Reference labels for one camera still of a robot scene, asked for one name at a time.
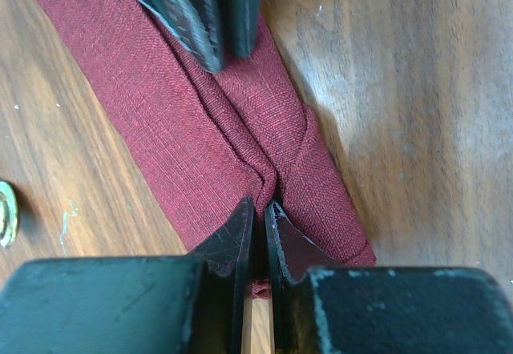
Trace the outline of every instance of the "wooden table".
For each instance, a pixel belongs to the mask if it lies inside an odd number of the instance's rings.
[[[184,251],[35,0],[2,0],[0,179],[22,262]],[[379,262],[488,270],[513,300],[513,0],[264,0]],[[269,352],[255,305],[254,352]]]

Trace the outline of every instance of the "metal washer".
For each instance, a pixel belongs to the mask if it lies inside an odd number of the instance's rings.
[[[18,204],[13,188],[7,182],[0,182],[0,247],[8,248],[18,234]]]

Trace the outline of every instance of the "white speck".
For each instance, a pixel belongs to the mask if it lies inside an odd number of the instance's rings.
[[[393,134],[392,134],[392,138],[394,140],[398,140],[399,138],[402,137],[402,135],[404,134],[404,131],[395,131]]]
[[[71,207],[71,214],[67,211],[63,212],[63,230],[59,234],[59,242],[61,243],[61,247],[63,248],[63,255],[66,256],[66,247],[64,246],[64,235],[67,233],[67,218],[68,216],[76,217],[77,211],[79,210],[78,207],[75,206],[72,200],[70,200],[70,207]]]
[[[471,278],[472,272],[469,272],[468,270],[464,268],[444,268],[442,270],[437,270],[436,272],[433,272],[434,276],[449,276],[453,278]]]
[[[362,276],[362,272],[356,272],[354,270],[349,270],[347,272],[351,278],[356,278],[357,276]]]
[[[385,310],[386,306],[383,302],[374,302],[373,304],[367,305],[368,312],[372,312],[375,308],[379,308],[380,310]]]
[[[404,145],[402,145],[402,152],[404,152],[405,154],[411,154],[413,149],[414,148],[409,143],[404,143]]]

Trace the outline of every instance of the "scratch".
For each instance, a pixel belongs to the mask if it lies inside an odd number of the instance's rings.
[[[308,240],[311,244],[315,244],[308,236],[306,235],[303,235],[303,238],[305,238],[306,240]]]
[[[155,287],[155,284],[150,284],[149,286],[146,286],[144,290],[138,294],[133,300],[131,300],[122,310],[121,312],[127,312],[131,308],[133,308],[140,300],[142,300],[153,288]]]
[[[76,217],[77,211],[79,210],[78,207],[75,206],[73,201],[70,199],[70,207],[71,207],[71,213],[65,211],[63,212],[63,230],[59,234],[59,242],[61,243],[61,248],[63,249],[63,255],[67,256],[66,246],[64,246],[64,235],[67,233],[67,218],[69,216]]]

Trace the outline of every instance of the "fabric fold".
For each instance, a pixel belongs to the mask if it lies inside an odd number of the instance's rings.
[[[37,0],[187,249],[244,196],[281,189],[292,221],[343,263],[375,257],[317,118],[263,20],[253,56],[212,75],[136,0]]]

